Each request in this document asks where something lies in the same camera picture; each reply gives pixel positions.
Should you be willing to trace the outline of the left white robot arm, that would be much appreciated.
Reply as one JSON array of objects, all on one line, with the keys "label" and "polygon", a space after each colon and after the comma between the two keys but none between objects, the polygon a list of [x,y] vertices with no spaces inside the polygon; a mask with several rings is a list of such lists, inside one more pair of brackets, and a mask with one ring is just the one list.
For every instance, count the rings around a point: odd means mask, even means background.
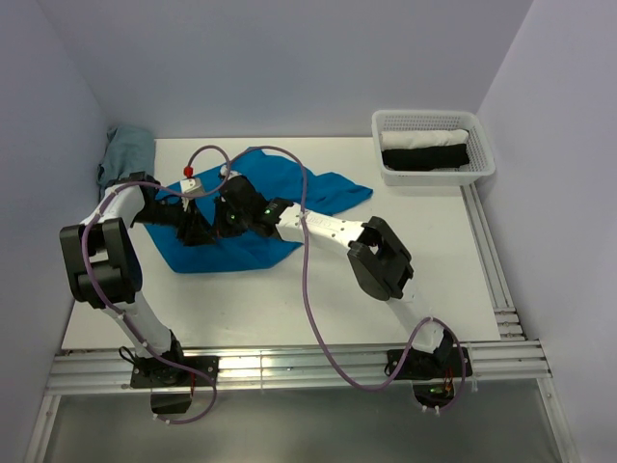
[{"label": "left white robot arm", "polygon": [[60,243],[74,299],[107,314],[122,329],[133,346],[119,352],[138,375],[172,386],[199,372],[147,302],[128,230],[136,223],[167,226],[188,246],[215,239],[196,204],[205,194],[199,179],[188,177],[177,190],[166,189],[160,196],[162,188],[144,172],[112,181],[91,215],[61,229]]}]

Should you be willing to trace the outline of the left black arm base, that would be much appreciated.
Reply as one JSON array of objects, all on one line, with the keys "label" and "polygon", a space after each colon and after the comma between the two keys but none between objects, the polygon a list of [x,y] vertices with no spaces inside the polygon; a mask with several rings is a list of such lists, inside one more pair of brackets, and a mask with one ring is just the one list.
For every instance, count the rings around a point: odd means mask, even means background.
[{"label": "left black arm base", "polygon": [[197,387],[211,387],[216,383],[219,372],[219,358],[212,355],[187,356],[177,340],[171,350],[162,354],[168,361],[191,368],[169,366],[155,358],[142,358],[127,347],[118,349],[120,357],[132,366],[129,387],[133,390],[154,390],[171,388],[172,393],[153,393],[150,408],[153,413],[181,415],[189,410]]}]

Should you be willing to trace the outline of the bright blue t-shirt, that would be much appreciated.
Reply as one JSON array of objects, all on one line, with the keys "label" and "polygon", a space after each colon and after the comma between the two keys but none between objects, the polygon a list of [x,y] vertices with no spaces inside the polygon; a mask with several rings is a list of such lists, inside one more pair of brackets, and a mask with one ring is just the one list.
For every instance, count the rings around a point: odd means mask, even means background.
[{"label": "bright blue t-shirt", "polygon": [[275,220],[283,203],[298,204],[303,182],[308,183],[306,209],[336,215],[367,200],[369,187],[333,172],[316,175],[288,158],[251,149],[236,159],[233,170],[245,176],[265,198],[265,209],[251,228],[240,236],[221,238],[214,228],[215,196],[197,200],[197,207],[210,223],[216,243],[198,247],[184,246],[172,227],[146,225],[146,230],[164,261],[176,273],[223,273],[270,268],[286,259],[301,246],[300,242],[279,239]]}]

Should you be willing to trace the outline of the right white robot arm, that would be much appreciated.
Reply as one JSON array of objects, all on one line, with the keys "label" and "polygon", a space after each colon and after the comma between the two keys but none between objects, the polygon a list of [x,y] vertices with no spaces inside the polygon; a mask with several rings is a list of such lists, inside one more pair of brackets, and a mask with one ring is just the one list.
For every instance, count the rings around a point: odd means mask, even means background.
[{"label": "right white robot arm", "polygon": [[264,238],[311,245],[346,258],[360,289],[386,303],[414,340],[396,364],[415,379],[433,379],[446,371],[454,336],[433,317],[420,294],[412,256],[382,218],[347,221],[307,208],[308,182],[301,200],[266,199],[243,175],[232,172],[215,200],[214,227],[221,237],[251,231]]}]

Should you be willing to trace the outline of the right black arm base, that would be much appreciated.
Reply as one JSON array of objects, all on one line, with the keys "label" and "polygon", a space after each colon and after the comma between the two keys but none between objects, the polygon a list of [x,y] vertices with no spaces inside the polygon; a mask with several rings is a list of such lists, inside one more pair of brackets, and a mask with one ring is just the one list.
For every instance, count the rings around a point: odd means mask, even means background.
[{"label": "right black arm base", "polygon": [[401,361],[402,349],[387,351],[387,362],[384,367],[385,376],[394,376],[395,381],[410,381],[413,383],[414,399],[420,409],[439,414],[444,407],[450,405],[457,395],[455,383],[471,380],[473,369],[468,350],[462,348],[460,357],[458,346],[438,348],[437,353],[411,350],[405,361]]}]

